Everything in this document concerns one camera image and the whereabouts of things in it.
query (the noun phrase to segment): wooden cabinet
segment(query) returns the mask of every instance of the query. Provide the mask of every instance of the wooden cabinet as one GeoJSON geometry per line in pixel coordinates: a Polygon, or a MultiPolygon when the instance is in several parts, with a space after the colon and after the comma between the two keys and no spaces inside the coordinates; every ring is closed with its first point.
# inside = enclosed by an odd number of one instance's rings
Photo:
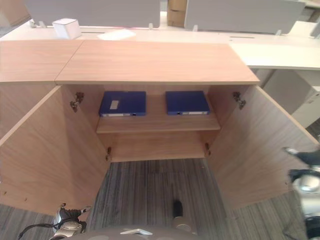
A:
{"type": "Polygon", "coordinates": [[[59,85],[0,140],[3,204],[53,215],[62,202],[91,205],[112,162],[207,158],[235,209],[288,191],[288,169],[304,165],[282,147],[319,146],[227,45],[81,42],[59,85]],[[103,93],[114,90],[146,91],[147,115],[100,118],[103,93]],[[167,116],[170,90],[204,91],[211,114],[167,116]],[[84,99],[74,112],[77,92],[84,99]]]}

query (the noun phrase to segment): wooden desk surface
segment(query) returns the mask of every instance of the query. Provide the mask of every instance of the wooden desk surface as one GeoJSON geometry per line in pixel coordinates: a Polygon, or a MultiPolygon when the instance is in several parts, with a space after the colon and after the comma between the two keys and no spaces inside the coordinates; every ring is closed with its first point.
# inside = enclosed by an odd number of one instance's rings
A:
{"type": "Polygon", "coordinates": [[[83,40],[0,42],[0,83],[54,82],[83,40]]]}
{"type": "Polygon", "coordinates": [[[1,43],[1,82],[256,84],[227,44],[103,40],[1,43]]]}

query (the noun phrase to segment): open cabinet door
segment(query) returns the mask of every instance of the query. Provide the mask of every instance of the open cabinet door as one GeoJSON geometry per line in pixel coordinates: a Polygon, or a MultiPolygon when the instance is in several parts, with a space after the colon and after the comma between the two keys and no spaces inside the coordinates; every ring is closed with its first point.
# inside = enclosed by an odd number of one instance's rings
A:
{"type": "MultiPolygon", "coordinates": [[[[234,101],[230,92],[226,95],[234,101]]],[[[241,98],[246,105],[243,109],[233,105],[234,109],[221,124],[208,157],[221,195],[231,209],[245,207],[289,190],[288,170],[306,166],[285,153],[282,147],[314,151],[319,146],[260,87],[248,87],[245,93],[241,93],[241,98]]]]}
{"type": "Polygon", "coordinates": [[[0,140],[0,203],[54,215],[92,205],[106,150],[65,86],[56,86],[0,140]]]}

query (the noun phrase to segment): light wood panel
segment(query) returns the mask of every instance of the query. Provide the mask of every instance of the light wood panel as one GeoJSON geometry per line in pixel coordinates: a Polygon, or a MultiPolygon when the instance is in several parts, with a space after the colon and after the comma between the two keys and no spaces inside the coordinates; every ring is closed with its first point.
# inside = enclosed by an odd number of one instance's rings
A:
{"type": "Polygon", "coordinates": [[[233,209],[288,191],[288,170],[306,166],[282,147],[299,151],[319,147],[260,87],[249,87],[243,98],[246,105],[242,110],[233,109],[208,157],[221,194],[233,209]]]}
{"type": "Polygon", "coordinates": [[[54,215],[61,203],[94,202],[109,167],[106,150],[74,96],[56,86],[1,140],[1,198],[5,205],[54,215]]]}
{"type": "MultiPolygon", "coordinates": [[[[99,135],[105,147],[111,144],[109,134],[99,135]]],[[[111,155],[112,162],[205,156],[200,137],[195,131],[113,134],[111,155]]]]}
{"type": "Polygon", "coordinates": [[[173,83],[109,83],[103,85],[105,91],[145,91],[147,95],[163,95],[167,91],[203,91],[208,93],[208,84],[173,84],[173,83]]]}
{"type": "Polygon", "coordinates": [[[247,85],[210,87],[207,97],[213,107],[220,126],[224,125],[232,111],[238,106],[238,103],[233,98],[233,92],[239,92],[243,97],[247,88],[247,85]]]}
{"type": "Polygon", "coordinates": [[[53,82],[82,40],[0,42],[2,82],[53,82]]]}
{"type": "Polygon", "coordinates": [[[85,40],[56,82],[231,85],[259,80],[227,44],[85,40]]]}
{"type": "Polygon", "coordinates": [[[146,115],[128,117],[100,117],[96,132],[141,133],[169,131],[197,131],[220,129],[215,113],[208,115],[168,115],[165,95],[147,95],[146,115]]]}
{"type": "Polygon", "coordinates": [[[67,85],[72,95],[76,95],[77,92],[84,93],[83,101],[81,102],[81,110],[89,121],[92,129],[97,130],[99,122],[99,109],[101,101],[104,97],[104,86],[103,85],[82,85],[82,84],[71,84],[67,85]]]}
{"type": "Polygon", "coordinates": [[[54,83],[0,85],[0,139],[54,86],[54,83]]]}

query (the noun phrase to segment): white box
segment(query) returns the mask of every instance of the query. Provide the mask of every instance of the white box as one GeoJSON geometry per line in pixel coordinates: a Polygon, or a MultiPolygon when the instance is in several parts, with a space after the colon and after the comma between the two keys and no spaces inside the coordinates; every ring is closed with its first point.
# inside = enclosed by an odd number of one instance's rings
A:
{"type": "Polygon", "coordinates": [[[76,39],[81,36],[79,22],[76,19],[62,18],[52,23],[60,39],[76,39]]]}

